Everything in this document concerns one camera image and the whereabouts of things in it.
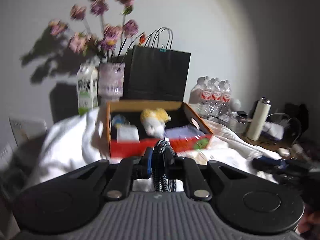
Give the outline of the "yellow white plush toy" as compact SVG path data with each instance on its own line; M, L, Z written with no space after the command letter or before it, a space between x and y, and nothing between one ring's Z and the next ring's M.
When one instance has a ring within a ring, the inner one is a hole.
M140 121L148 136L163 139L165 125L171 121L171 116L162 108L147 108L141 112Z

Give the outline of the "white small box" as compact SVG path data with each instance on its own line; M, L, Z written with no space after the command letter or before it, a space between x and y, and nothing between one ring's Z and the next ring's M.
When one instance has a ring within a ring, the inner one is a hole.
M117 142L139 142L136 126L120 126L117 129Z

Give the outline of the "purple patterned cloth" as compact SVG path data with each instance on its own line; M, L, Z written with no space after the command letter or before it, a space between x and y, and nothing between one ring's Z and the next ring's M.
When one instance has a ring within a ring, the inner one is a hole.
M184 139L202 136L205 136L205 134L191 125L169 128L164 132L164 137L169 139Z

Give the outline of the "red orange cardboard box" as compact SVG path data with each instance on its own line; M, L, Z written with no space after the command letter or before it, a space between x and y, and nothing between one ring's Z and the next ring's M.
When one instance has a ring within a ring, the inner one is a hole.
M110 157L126 158L165 138L176 152L207 149L213 132L187 103L121 100L106 105L106 137Z

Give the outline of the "white towel cloth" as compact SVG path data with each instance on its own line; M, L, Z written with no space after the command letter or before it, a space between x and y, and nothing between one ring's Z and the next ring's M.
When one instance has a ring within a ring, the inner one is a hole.
M105 115L104 108L95 108L85 115L77 115L55 124L44 140L26 186L48 181L100 159L108 159L112 164L119 163L119 158L111 158L108 153ZM251 161L262 155L278 160L279 154L248 144L222 124L212 121L206 123L214 133L208 149L179 152L179 156L193 158L198 164L216 160L274 181L270 174L256 171Z

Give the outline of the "water bottle pack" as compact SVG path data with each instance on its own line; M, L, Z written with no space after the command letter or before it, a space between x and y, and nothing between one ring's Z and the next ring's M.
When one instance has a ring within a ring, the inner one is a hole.
M189 95L189 104L205 119L218 118L229 109L231 85L228 80L218 77L199 77Z

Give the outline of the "white round speaker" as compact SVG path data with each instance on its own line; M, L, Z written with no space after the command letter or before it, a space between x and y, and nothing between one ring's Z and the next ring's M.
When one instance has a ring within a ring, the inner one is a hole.
M231 98L229 107L232 112L237 112L241 109L241 102L239 99Z

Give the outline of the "black paper shopping bag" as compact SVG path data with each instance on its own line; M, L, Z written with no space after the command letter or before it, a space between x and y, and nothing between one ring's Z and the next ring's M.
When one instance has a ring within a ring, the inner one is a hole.
M124 99L182 101L191 53L172 50L173 31L161 27L125 56Z

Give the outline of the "white milk carton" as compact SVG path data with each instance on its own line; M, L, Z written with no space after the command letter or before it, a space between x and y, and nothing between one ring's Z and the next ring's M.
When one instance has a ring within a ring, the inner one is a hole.
M76 78L78 113L83 115L98 105L98 71L93 64L82 63Z

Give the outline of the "cream thermos bottle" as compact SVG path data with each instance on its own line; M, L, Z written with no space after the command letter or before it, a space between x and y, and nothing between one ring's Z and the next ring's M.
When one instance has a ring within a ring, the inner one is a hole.
M259 139L270 108L271 102L269 99L262 97L258 101L253 119L246 134L249 140L257 141Z

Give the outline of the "dried pink purple flowers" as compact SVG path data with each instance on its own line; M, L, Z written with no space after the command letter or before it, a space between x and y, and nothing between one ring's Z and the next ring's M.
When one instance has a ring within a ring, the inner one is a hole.
M50 35L53 37L70 37L68 48L75 54L86 55L91 51L99 59L109 60L114 56L117 44L120 44L117 56L121 52L127 40L133 41L135 37L139 38L139 45L145 43L145 34L139 35L139 26L135 20L128 20L126 17L133 12L135 0L115 0L122 6L122 22L118 25L107 23L104 19L109 10L107 0L88 0L89 7L74 4L70 10L69 17L73 21L82 22L85 26L84 31L72 31L69 24L62 20L51 20L48 23ZM98 18L101 28L101 35L95 35L87 22L87 13Z

